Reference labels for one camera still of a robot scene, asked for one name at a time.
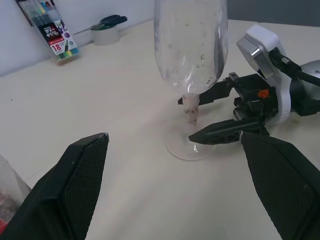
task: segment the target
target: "glass base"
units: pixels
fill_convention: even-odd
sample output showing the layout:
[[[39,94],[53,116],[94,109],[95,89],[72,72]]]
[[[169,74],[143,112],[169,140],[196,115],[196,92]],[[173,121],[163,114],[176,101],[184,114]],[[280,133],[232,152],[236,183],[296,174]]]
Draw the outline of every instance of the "glass base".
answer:
[[[205,159],[214,152],[215,146],[191,142],[188,137],[183,130],[173,127],[165,136],[166,148],[176,158],[187,161]]]

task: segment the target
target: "red label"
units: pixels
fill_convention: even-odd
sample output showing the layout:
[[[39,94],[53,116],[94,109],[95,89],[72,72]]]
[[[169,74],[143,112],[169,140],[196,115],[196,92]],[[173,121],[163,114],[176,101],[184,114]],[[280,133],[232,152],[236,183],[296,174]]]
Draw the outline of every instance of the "red label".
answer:
[[[55,39],[55,40],[52,40],[52,41],[48,42],[48,44],[49,44],[49,45],[53,45],[53,44],[60,43],[60,42],[62,42],[62,41],[64,41],[64,38],[63,38],[63,37],[60,37],[60,38],[58,38],[58,39]]]
[[[8,224],[6,224],[1,218],[0,218],[0,235],[4,232]]]

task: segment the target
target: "white robot part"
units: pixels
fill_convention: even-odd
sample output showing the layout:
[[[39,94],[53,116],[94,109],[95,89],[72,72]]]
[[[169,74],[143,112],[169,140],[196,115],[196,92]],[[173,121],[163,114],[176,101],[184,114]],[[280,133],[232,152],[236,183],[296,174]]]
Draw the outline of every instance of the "white robot part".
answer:
[[[237,45],[251,67],[271,87],[276,89],[278,114],[270,122],[277,124],[286,121],[291,112],[290,85],[292,80],[280,72],[269,58],[269,52],[275,48],[282,55],[287,55],[278,36],[262,26],[253,25],[246,32],[246,35],[237,42]]]

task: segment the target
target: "clear glass stem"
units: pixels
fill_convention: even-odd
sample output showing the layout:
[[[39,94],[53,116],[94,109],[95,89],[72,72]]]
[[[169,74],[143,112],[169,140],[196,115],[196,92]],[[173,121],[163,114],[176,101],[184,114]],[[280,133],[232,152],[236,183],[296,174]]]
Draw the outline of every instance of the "clear glass stem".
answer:
[[[196,132],[200,95],[187,95],[182,97],[185,116],[185,133],[192,135]]]

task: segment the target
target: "orange component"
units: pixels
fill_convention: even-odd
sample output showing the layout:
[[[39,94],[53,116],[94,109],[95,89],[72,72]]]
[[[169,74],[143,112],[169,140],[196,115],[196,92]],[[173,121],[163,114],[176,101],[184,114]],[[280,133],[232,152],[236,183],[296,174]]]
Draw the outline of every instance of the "orange component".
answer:
[[[269,90],[268,89],[260,90],[258,92],[258,97],[262,98],[262,99],[268,98],[269,97]]]

